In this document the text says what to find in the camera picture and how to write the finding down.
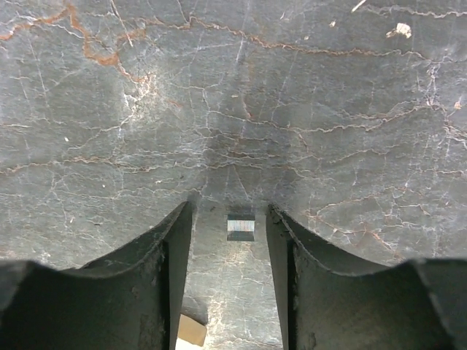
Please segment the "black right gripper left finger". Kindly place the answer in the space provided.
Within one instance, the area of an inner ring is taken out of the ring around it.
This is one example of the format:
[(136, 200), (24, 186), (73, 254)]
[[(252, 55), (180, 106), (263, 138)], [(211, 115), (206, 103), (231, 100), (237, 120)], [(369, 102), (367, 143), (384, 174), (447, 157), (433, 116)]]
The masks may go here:
[(81, 268), (1, 261), (3, 349), (173, 349), (193, 209)]

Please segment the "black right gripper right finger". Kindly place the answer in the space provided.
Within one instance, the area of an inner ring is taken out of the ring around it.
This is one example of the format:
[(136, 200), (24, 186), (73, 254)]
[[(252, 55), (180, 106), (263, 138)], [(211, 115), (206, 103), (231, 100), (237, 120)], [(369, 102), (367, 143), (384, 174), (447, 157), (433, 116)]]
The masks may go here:
[(385, 266), (340, 249), (275, 205), (266, 236), (285, 349), (464, 349), (466, 261)]

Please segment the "small staple strip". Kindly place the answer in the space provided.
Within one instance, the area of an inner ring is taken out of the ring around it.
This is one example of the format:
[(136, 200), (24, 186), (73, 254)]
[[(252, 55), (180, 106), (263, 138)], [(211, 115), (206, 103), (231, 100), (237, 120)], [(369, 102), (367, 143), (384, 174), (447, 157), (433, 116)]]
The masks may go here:
[(254, 241), (255, 216), (252, 214), (229, 214), (227, 216), (228, 241)]

